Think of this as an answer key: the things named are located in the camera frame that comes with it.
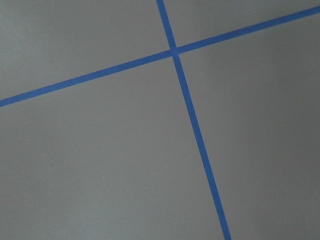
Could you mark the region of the blue tape line lengthwise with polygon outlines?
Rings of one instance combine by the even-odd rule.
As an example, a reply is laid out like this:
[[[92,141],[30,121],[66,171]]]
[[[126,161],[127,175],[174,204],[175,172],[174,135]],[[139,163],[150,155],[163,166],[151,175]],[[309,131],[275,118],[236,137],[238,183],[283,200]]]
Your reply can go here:
[[[208,156],[206,145],[203,139],[202,131],[198,122],[197,114],[193,104],[192,96],[189,90],[185,71],[180,58],[179,48],[176,44],[175,36],[172,30],[168,12],[166,9],[165,2],[163,0],[156,1],[157,8],[161,17],[161,22],[166,35],[166,39],[169,46],[169,51],[173,60],[175,71],[178,77],[179,85],[182,91],[183,99],[186,105],[190,123],[192,126],[193,134],[196,140],[198,151],[201,157],[202,165],[205,171],[206,179],[210,188],[211,196],[214,202],[215,210],[217,213],[220,228],[225,240],[231,240],[232,236],[228,226],[227,218],[215,180],[214,172],[212,170],[211,162]]]

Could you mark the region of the blue tape line crosswise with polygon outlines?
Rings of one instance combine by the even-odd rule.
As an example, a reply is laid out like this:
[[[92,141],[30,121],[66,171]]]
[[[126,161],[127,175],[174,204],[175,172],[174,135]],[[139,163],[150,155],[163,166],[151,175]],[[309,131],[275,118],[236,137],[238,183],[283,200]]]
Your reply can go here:
[[[138,58],[132,61],[124,62],[124,63],[114,65],[108,68],[104,68],[95,72],[91,72],[85,75],[64,80],[55,84],[47,85],[31,91],[10,96],[2,99],[0,101],[0,106],[1,107],[9,106],[15,103],[26,101],[28,99],[36,98],[38,96],[46,95],[46,94],[56,92],[65,88],[69,88],[85,82],[93,81],[95,79],[106,77],[115,73],[123,72],[123,71],[133,69],[142,65],[146,65],[149,63],[157,62],[162,59],[173,57],[174,54],[184,54],[187,52],[191,52],[193,50],[201,49],[210,45],[225,42],[225,41],[235,39],[244,35],[248,35],[264,29],[268,29],[278,25],[293,22],[299,19],[307,18],[320,13],[320,7],[315,6],[315,7],[294,12],[288,15],[280,16],[274,19],[266,20],[260,23],[256,23],[256,24],[242,27],[226,33],[222,33],[216,36],[194,41],[185,45],[177,46],[165,4],[158,3],[158,10],[159,10],[162,25],[164,28],[164,32],[167,38],[167,42],[169,45],[169,50],[158,52],[158,53],[148,55],[142,58]]]

